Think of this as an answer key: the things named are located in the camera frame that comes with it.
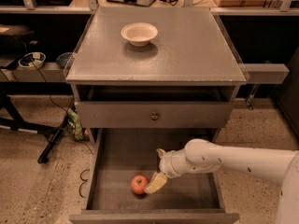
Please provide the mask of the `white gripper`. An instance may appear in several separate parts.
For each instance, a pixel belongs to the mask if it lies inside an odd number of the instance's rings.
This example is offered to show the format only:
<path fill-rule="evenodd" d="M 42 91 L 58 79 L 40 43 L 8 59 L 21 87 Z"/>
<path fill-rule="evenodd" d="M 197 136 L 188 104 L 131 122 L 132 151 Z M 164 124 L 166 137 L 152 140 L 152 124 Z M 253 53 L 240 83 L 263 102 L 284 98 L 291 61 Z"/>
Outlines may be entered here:
<path fill-rule="evenodd" d="M 157 148 L 156 152 L 160 158 L 159 169 L 161 172 L 155 172 L 148 183 L 144 188 L 144 191 L 147 194 L 153 194 L 159 189 L 161 189 L 167 182 L 167 178 L 175 178 L 176 172 L 172 165 L 172 151 L 166 152 L 161 148 Z"/>

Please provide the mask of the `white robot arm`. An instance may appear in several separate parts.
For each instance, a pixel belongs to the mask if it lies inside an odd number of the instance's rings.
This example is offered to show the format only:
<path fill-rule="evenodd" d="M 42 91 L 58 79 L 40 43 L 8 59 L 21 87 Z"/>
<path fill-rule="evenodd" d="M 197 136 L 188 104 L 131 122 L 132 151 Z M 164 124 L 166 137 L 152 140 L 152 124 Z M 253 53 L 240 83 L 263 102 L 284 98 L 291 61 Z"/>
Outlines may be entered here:
<path fill-rule="evenodd" d="M 193 139 L 183 149 L 157 150 L 159 170 L 145 187 L 152 194 L 170 178 L 213 173 L 221 167 L 252 175 L 280 186 L 275 224 L 299 223 L 299 151 L 253 147 L 224 147 Z"/>

